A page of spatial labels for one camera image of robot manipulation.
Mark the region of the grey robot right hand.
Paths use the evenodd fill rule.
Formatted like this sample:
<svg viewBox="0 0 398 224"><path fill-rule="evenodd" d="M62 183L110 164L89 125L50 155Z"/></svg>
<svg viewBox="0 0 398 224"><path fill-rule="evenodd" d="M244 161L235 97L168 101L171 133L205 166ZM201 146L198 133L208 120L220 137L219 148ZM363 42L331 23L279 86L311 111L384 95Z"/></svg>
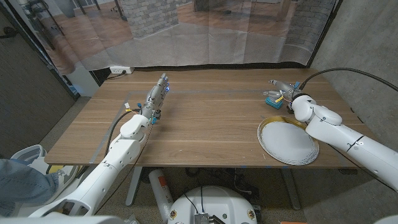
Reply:
<svg viewBox="0 0 398 224"><path fill-rule="evenodd" d="M263 93L264 96L270 97L276 103L285 100L288 102L293 102L293 97L301 93L295 85L277 81L277 80L269 80L269 83L276 86L276 90L269 90Z"/></svg>

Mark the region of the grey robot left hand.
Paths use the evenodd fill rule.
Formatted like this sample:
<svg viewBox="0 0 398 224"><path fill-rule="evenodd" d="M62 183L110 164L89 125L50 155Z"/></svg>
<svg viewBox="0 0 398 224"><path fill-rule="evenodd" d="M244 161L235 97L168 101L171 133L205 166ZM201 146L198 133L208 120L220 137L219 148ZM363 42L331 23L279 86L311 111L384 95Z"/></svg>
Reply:
<svg viewBox="0 0 398 224"><path fill-rule="evenodd" d="M146 101L141 108L141 115L148 119L155 115L162 107L169 90L169 78L166 73L163 73L157 84L148 92Z"/></svg>

